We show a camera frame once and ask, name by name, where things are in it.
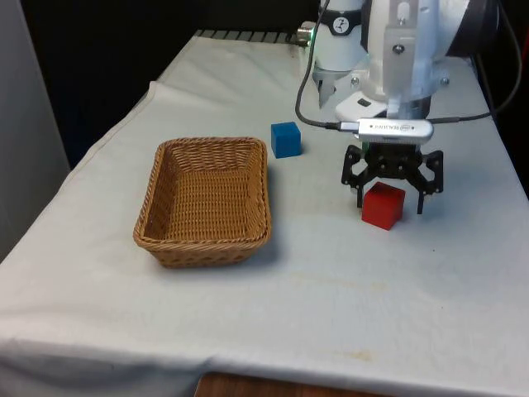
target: cube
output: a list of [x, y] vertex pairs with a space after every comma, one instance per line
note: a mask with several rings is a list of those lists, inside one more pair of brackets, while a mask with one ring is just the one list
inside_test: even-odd
[[272, 150], [277, 159], [301, 155], [301, 132], [295, 122], [272, 124]]
[[376, 227], [391, 230], [403, 218], [406, 192], [378, 182], [364, 198], [362, 220]]

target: basket rim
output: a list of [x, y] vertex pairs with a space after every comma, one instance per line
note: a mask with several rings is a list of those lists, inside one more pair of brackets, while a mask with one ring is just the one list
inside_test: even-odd
[[[262, 233], [253, 238], [239, 237], [236, 239], [216, 239], [216, 240], [159, 240], [145, 236], [145, 227], [147, 219], [154, 201], [154, 192], [158, 184], [158, 176], [166, 153], [166, 149], [171, 146], [184, 146], [188, 143], [219, 143], [219, 142], [235, 142], [235, 143], [252, 143], [259, 147], [261, 155], [261, 194], [263, 195], [264, 203], [264, 228]], [[269, 195], [268, 186], [265, 183], [266, 175], [268, 173], [268, 153], [266, 144], [258, 138], [254, 137], [193, 137], [193, 138], [178, 138], [170, 141], [163, 142], [158, 146], [155, 154], [155, 163], [150, 172], [149, 183], [147, 186], [147, 192], [143, 204], [141, 206], [140, 215], [136, 221], [134, 227], [133, 237], [136, 244], [148, 251], [163, 251], [163, 250], [176, 250], [176, 251], [195, 251], [207, 247], [212, 249], [218, 247], [219, 250], [225, 250], [228, 247], [231, 249], [255, 249], [263, 246], [271, 236], [271, 213], [269, 208]]]

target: black background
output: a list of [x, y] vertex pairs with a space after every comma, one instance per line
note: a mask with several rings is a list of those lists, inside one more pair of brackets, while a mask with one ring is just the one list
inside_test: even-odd
[[[318, 0], [22, 0], [52, 106], [71, 165], [119, 122], [197, 29], [295, 31], [315, 20]], [[529, 2], [503, 0], [520, 41]], [[516, 76], [504, 30], [484, 53], [494, 102]], [[527, 189], [526, 149], [520, 136], [527, 71], [517, 101], [498, 119], [509, 153]]]

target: gray wall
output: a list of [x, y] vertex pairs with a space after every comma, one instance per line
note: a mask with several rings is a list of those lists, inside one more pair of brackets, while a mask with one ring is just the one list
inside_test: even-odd
[[0, 261], [67, 173], [19, 0], [0, 0]]

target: wooden floor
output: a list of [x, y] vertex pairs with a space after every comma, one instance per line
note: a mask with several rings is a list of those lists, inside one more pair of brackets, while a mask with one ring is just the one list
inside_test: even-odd
[[195, 397], [375, 397], [367, 393], [297, 385], [244, 376], [209, 374], [198, 383]]

